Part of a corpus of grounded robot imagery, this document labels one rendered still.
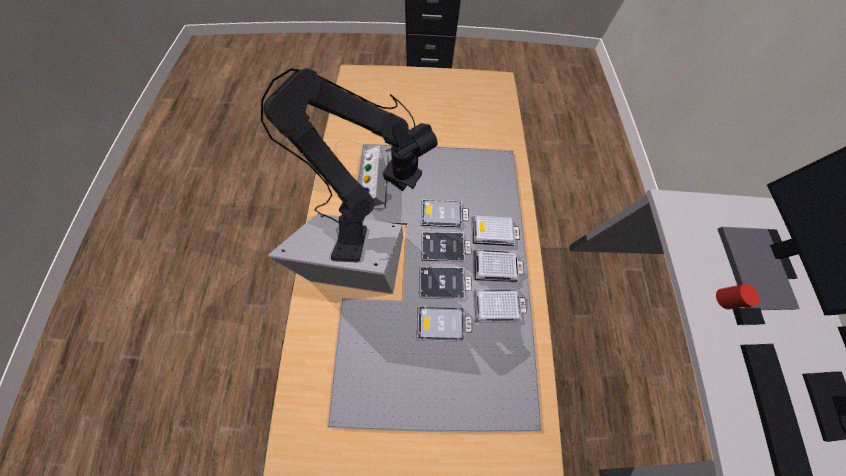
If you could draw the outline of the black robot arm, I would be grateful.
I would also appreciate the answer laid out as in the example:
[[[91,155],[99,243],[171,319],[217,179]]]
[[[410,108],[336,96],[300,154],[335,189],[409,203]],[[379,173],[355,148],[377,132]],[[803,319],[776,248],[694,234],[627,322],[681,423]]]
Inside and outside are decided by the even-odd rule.
[[[275,96],[279,90],[280,94]],[[306,113],[308,104],[381,135],[385,143],[392,145],[393,165],[399,169],[412,165],[412,176],[418,168],[418,157],[438,145],[437,137],[431,125],[420,123],[409,130],[403,118],[330,84],[309,68],[293,72],[266,99],[264,113],[267,119],[282,131],[280,133],[292,142],[342,201],[339,235],[331,260],[359,262],[367,231],[363,221],[372,212],[374,199],[310,123]]]

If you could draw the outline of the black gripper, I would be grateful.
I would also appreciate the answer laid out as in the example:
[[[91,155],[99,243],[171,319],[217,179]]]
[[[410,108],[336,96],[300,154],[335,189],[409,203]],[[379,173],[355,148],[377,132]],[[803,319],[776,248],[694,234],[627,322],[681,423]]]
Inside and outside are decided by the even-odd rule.
[[[394,167],[394,171],[392,167]],[[422,170],[417,168],[415,174],[412,176],[412,165],[406,169],[396,168],[392,163],[392,159],[383,171],[384,179],[391,182],[391,184],[399,188],[401,191],[404,191],[406,186],[414,189],[421,175]]]

